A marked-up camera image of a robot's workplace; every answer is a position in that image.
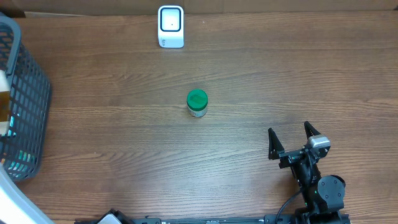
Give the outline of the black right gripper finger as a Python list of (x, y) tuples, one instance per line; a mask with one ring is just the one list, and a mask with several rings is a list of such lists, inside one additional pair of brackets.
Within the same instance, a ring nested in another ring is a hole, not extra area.
[(321, 133), (319, 131), (317, 131), (311, 124), (309, 121), (305, 121), (304, 122), (304, 128), (305, 128), (305, 133), (307, 136), (307, 139), (309, 139), (312, 136), (317, 136), (317, 135), (321, 135)]
[(279, 138), (272, 128), (268, 129), (269, 135), (269, 155), (270, 160), (279, 159), (280, 154), (285, 152), (283, 145), (280, 143)]

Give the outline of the green lid white jar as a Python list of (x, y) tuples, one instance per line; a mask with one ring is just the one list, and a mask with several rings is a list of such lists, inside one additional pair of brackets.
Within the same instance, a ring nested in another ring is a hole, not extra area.
[(208, 95), (201, 89), (194, 89), (187, 95), (187, 108), (193, 117), (201, 118), (207, 112)]

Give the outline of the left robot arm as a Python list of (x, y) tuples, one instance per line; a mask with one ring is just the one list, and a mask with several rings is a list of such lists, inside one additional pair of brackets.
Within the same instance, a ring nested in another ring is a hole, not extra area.
[[(1, 222), (54, 224), (11, 180), (1, 165)], [(110, 210), (99, 220), (76, 221), (76, 223), (123, 224), (132, 223), (130, 219), (115, 210)]]

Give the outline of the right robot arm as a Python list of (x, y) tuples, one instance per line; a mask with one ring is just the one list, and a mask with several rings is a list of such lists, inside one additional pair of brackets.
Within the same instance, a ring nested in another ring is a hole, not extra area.
[(265, 215), (265, 223), (345, 224), (348, 215), (344, 208), (346, 183), (338, 175), (321, 176), (317, 162), (326, 157), (330, 140), (308, 121), (304, 122), (307, 143), (300, 149), (285, 151), (275, 131), (268, 129), (270, 160), (278, 160), (279, 167), (290, 168), (299, 190), (294, 193), (275, 215)]

